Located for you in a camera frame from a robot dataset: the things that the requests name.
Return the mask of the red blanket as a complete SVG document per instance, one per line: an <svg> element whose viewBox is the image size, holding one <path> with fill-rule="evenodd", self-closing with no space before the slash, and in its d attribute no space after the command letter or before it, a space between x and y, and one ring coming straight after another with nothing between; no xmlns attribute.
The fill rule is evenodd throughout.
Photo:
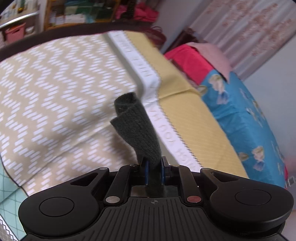
<svg viewBox="0 0 296 241"><path fill-rule="evenodd" d="M214 67L195 48L186 44L166 52L165 57L197 85L200 85L209 72L214 70Z"/></svg>

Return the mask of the floral window curtain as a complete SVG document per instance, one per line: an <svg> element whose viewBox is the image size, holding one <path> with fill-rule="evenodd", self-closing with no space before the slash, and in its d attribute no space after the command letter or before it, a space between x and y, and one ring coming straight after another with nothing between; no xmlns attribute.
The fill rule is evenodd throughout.
<svg viewBox="0 0 296 241"><path fill-rule="evenodd" d="M190 28L245 80L295 35L295 2L211 1Z"/></svg>

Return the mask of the magenta clothes pile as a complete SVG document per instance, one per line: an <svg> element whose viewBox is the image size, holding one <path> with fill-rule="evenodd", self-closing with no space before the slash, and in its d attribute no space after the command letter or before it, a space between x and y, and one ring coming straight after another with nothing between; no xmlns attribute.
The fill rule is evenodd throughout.
<svg viewBox="0 0 296 241"><path fill-rule="evenodd" d="M115 19L135 20L154 23L159 12L150 8L145 3L120 5L115 13Z"/></svg>

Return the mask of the pink cloth on bedding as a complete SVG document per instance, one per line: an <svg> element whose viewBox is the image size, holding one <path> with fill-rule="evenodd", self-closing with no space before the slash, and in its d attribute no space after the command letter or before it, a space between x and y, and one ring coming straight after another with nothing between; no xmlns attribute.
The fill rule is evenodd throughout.
<svg viewBox="0 0 296 241"><path fill-rule="evenodd" d="M215 45L210 43L187 43L188 46L195 48L227 81L230 83L230 73L233 68L228 58Z"/></svg>

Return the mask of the dark green knit sweater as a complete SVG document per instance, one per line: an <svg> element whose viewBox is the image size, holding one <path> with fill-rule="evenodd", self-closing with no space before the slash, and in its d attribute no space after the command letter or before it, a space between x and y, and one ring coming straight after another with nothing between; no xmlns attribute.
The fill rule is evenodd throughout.
<svg viewBox="0 0 296 241"><path fill-rule="evenodd" d="M162 153L154 127L142 102L134 92L126 93L114 101L117 116L110 121L119 136L135 151L137 162L142 157L149 161L149 183L145 186L149 197L163 197L161 183Z"/></svg>

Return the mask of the wooden bookshelf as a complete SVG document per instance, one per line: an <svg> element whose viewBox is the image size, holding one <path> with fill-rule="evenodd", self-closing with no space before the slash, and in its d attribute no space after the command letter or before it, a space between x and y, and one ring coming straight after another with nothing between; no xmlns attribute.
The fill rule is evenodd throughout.
<svg viewBox="0 0 296 241"><path fill-rule="evenodd" d="M80 24L110 23L120 1L47 1L44 30Z"/></svg>

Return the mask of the pink plastic basket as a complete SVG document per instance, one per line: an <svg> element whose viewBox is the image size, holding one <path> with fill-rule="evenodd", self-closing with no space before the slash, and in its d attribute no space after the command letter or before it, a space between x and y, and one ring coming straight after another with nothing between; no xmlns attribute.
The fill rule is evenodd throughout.
<svg viewBox="0 0 296 241"><path fill-rule="evenodd" d="M23 39L25 35L25 23L22 23L20 25L17 25L13 28L9 28L5 30L5 35L6 35L6 41L8 44L11 44L13 42L19 41Z"/></svg>

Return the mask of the beige yellow zigzag bed sheet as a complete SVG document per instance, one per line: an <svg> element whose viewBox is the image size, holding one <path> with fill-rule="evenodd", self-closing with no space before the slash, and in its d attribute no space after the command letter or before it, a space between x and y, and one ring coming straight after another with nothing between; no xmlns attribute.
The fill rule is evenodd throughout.
<svg viewBox="0 0 296 241"><path fill-rule="evenodd" d="M67 37L1 61L1 200L134 163L114 101L135 92L171 164L247 173L200 94L140 33Z"/></svg>

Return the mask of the blue floral quilt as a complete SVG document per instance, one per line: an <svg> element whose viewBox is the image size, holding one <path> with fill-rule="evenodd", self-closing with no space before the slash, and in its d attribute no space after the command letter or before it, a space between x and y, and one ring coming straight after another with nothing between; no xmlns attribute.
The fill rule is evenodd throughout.
<svg viewBox="0 0 296 241"><path fill-rule="evenodd" d="M259 104L234 73L210 71L198 87L250 179L285 187L283 155Z"/></svg>

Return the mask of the dark red woven bag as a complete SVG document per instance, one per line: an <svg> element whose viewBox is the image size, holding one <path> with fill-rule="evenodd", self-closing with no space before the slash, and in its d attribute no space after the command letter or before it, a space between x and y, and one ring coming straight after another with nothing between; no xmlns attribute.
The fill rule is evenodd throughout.
<svg viewBox="0 0 296 241"><path fill-rule="evenodd" d="M163 47L167 40L166 36L163 34L162 28L159 26L143 28L142 31L159 50Z"/></svg>

